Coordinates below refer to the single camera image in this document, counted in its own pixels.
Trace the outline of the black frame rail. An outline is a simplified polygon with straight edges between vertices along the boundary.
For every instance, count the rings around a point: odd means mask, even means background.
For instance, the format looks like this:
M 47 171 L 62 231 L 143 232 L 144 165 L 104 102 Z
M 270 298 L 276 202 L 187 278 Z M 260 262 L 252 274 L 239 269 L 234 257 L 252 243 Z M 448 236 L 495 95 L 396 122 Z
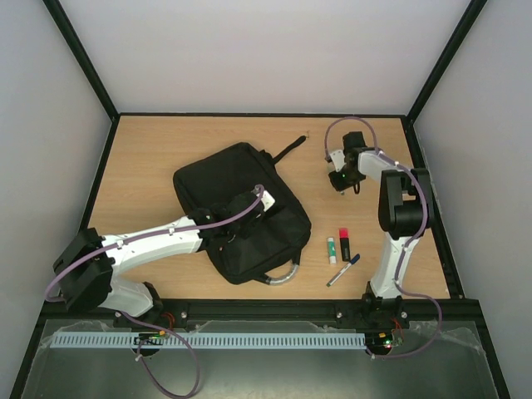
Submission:
M 473 299 L 439 299 L 444 322 L 473 322 L 485 328 L 486 323 L 480 304 Z M 348 300 L 207 300 L 166 299 L 162 308 L 155 308 L 147 316 L 140 316 L 143 322 L 158 323 L 169 327 L 170 318 L 174 328 L 191 330 L 208 321 L 304 321 L 318 326 L 328 325 L 340 329 L 358 331 L 386 331 L 399 323 L 403 328 L 413 321 L 437 321 L 437 310 L 429 300 L 403 299 L 392 310 L 369 310 L 361 299 Z M 126 325 L 118 311 L 103 308 L 88 313 L 67 311 L 61 303 L 43 305 L 39 322 L 48 319 L 104 319 L 115 320 L 115 324 Z

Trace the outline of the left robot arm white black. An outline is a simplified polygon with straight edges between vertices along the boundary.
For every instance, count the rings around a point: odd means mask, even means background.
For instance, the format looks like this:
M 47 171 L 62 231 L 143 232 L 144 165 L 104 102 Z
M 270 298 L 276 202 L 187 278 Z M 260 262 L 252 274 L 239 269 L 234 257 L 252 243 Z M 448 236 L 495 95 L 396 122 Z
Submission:
M 151 229 L 108 235 L 83 229 L 53 264 L 55 277 L 45 299 L 63 302 L 70 312 L 106 308 L 142 316 L 155 306 L 155 290 L 148 283 L 125 279 L 126 271 L 229 242 L 254 228 L 274 203 L 273 196 L 257 186 L 228 204 L 196 209 Z

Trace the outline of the pink highlighter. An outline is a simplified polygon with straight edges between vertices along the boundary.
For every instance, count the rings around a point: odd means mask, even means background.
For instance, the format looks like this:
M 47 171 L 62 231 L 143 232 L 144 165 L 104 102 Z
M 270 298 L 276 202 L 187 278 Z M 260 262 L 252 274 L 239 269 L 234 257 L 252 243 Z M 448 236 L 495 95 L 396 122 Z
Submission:
M 341 256 L 344 262 L 351 260 L 349 233 L 347 228 L 340 228 L 338 230 L 339 243 L 341 249 Z

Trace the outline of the blue capped marker pen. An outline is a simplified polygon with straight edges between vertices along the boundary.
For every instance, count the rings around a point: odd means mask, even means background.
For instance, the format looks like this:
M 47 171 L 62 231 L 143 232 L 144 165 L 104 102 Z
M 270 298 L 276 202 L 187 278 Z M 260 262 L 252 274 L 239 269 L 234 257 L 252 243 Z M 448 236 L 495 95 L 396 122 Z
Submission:
M 333 277 L 326 283 L 329 288 L 333 286 L 354 264 L 361 258 L 360 254 L 356 254 L 347 264 L 345 264 Z

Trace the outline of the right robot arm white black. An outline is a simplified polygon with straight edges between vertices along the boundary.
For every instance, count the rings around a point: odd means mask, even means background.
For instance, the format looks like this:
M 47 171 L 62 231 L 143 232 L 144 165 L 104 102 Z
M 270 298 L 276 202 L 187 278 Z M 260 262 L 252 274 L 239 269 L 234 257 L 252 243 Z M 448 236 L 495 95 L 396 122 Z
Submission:
M 342 138 L 343 148 L 328 156 L 332 187 L 360 191 L 367 178 L 380 185 L 377 218 L 385 240 L 377 271 L 362 295 L 362 319 L 378 326 L 402 312 L 402 283 L 411 254 L 433 218 L 430 177 L 423 168 L 408 169 L 382 150 L 366 145 L 360 131 Z

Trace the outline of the black student backpack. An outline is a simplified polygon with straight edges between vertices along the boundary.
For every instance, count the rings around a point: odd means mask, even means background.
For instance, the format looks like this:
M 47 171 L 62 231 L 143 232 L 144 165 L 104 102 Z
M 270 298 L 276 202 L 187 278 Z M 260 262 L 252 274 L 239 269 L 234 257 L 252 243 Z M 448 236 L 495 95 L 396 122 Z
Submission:
M 305 140 L 276 156 L 239 142 L 174 173 L 183 211 L 202 226 L 200 247 L 229 283 L 274 286 L 295 277 L 312 224 L 276 165 Z

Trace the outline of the white glue stick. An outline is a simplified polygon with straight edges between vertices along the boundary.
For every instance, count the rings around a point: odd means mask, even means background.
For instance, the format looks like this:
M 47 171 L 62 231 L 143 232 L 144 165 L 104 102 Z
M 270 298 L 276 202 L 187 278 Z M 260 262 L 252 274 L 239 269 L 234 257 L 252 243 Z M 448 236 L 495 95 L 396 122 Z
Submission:
M 327 238 L 327 245 L 328 245 L 328 260 L 330 264 L 336 264 L 337 263 L 337 257 L 336 257 L 336 246 L 334 237 L 328 237 Z

